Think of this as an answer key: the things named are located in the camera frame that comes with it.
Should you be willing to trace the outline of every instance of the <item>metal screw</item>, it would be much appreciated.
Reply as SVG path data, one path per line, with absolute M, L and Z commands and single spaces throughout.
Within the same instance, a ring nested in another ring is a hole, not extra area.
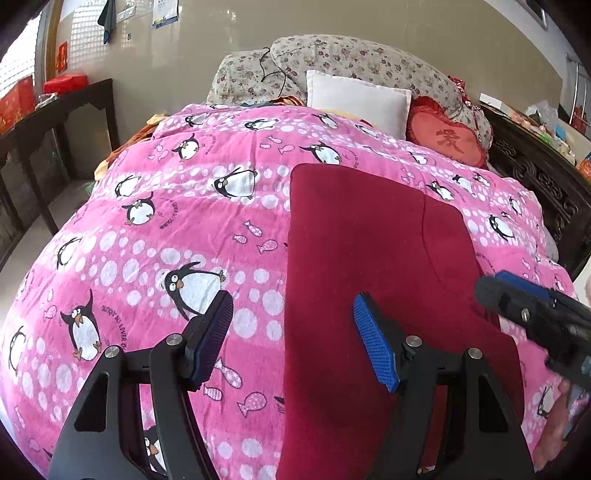
M 178 345 L 183 341 L 183 336 L 180 333 L 172 333 L 166 337 L 166 343 L 170 346 Z
M 105 350 L 105 356 L 107 358 L 113 358 L 117 355 L 119 355 L 119 347 L 116 345 L 112 345 Z
M 468 355 L 470 355 L 474 360 L 480 360 L 482 358 L 482 352 L 476 347 L 468 349 Z
M 416 335 L 408 335 L 406 337 L 406 343 L 408 346 L 412 346 L 412 347 L 420 347 L 423 344 L 423 341 L 421 340 L 420 337 L 416 336 Z

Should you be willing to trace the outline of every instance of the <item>wall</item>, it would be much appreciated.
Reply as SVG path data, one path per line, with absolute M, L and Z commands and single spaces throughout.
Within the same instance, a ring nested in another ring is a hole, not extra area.
M 96 24 L 105 0 L 90 0 L 60 23 L 57 44 L 69 42 L 69 66 L 91 81 L 113 78 L 121 138 L 156 112 L 203 102 L 223 56 L 270 46 L 282 36 L 335 33 L 409 51 L 468 91 L 498 96 L 516 108 L 542 98 L 557 105 L 562 79 L 510 21 L 483 0 L 180 0 L 180 20 L 152 30 L 152 0 L 130 0 L 134 17 L 102 44 Z M 117 11 L 125 8 L 117 0 Z M 67 129 L 80 171 L 106 156 L 103 116 L 71 115 Z

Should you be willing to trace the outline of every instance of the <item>black cable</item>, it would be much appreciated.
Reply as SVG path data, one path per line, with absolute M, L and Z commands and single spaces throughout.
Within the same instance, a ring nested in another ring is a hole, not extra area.
M 267 47 L 267 51 L 261 56 L 260 60 L 259 60 L 259 65 L 261 66 L 261 70 L 262 70 L 262 79 L 261 79 L 261 83 L 265 81 L 265 79 L 267 77 L 270 77 L 271 75 L 275 75 L 276 73 L 282 73 L 283 74 L 283 86 L 281 87 L 281 90 L 279 90 L 279 95 L 277 95 L 278 97 L 281 96 L 281 94 L 283 93 L 283 89 L 285 88 L 285 84 L 287 83 L 287 74 L 281 70 L 281 68 L 279 68 L 279 70 L 276 70 L 272 73 L 265 73 L 265 69 L 262 66 L 262 61 L 265 60 L 265 57 L 269 54 L 269 52 L 271 51 L 271 49 L 269 47 Z

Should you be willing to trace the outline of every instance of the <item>person's hand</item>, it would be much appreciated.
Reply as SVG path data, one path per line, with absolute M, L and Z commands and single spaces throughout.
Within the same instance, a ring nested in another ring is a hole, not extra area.
M 561 395 L 552 406 L 550 413 L 548 413 L 548 420 L 538 445 L 534 449 L 534 466 L 536 470 L 542 470 L 546 463 L 554 460 L 567 443 L 563 440 L 563 437 L 569 423 L 569 390 L 570 382 L 562 380 L 558 386 Z

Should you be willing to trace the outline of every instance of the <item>white pillow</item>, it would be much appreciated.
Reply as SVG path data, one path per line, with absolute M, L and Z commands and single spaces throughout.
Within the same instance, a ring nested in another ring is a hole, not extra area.
M 384 133 L 406 140 L 411 91 L 382 87 L 359 79 L 306 72 L 308 106 L 343 112 L 368 121 Z

